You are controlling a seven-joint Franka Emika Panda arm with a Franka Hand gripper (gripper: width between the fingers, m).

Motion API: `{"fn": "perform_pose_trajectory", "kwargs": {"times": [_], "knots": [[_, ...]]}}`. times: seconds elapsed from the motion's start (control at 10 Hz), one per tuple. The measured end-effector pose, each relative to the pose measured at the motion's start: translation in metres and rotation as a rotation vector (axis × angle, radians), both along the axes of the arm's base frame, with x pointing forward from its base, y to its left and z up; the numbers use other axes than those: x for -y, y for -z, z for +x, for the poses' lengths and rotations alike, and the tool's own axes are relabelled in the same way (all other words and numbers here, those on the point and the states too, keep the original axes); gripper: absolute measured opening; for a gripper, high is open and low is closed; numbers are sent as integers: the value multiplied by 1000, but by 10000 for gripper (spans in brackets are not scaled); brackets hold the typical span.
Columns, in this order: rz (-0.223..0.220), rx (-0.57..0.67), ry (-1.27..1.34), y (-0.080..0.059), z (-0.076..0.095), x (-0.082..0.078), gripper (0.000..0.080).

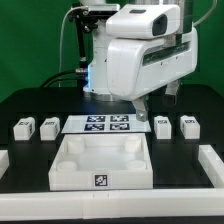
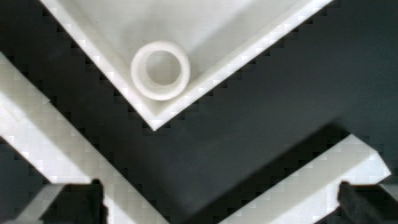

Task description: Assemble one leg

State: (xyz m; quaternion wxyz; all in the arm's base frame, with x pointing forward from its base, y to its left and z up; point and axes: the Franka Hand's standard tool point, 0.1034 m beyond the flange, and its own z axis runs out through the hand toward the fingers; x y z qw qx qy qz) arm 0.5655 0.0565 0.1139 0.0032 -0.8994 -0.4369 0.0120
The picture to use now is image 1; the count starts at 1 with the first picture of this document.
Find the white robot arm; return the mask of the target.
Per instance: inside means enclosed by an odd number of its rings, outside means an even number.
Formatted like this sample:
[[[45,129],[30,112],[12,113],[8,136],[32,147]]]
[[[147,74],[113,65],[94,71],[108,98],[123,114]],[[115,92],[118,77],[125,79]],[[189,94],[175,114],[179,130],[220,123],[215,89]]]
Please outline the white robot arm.
[[[174,105],[180,79],[197,65],[198,36],[193,0],[134,0],[125,6],[80,0],[93,33],[88,65],[89,97],[133,103],[136,118],[148,119],[148,94],[163,87],[164,103]]]

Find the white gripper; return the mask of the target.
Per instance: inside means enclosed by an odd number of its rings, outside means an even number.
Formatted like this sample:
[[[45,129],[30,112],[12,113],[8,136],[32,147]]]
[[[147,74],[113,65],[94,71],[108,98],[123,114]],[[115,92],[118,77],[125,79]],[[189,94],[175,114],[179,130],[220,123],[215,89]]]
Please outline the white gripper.
[[[195,28],[182,36],[179,46],[165,48],[164,44],[164,38],[117,38],[108,47],[108,90],[120,99],[134,100],[136,119],[141,122],[148,119],[148,105],[145,98],[139,97],[168,83],[165,94],[176,96],[180,84],[172,81],[192,73],[196,68],[198,37]]]

